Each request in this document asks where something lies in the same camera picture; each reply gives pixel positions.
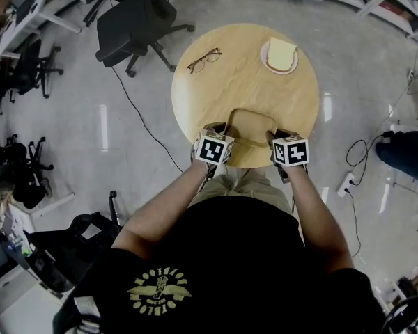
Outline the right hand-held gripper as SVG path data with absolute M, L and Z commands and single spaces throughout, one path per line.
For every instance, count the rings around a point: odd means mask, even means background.
M 283 183 L 289 183 L 285 168 L 301 166 L 307 172 L 309 144 L 306 138 L 277 129 L 276 132 L 266 131 L 266 139 L 271 142 L 271 162 Z

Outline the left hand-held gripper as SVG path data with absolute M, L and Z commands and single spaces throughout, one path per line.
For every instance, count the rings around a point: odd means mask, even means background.
M 229 160 L 234 140 L 228 122 L 205 125 L 199 132 L 193 144 L 193 161 L 198 161 L 206 167 L 207 178 L 212 178 L 217 167 Z

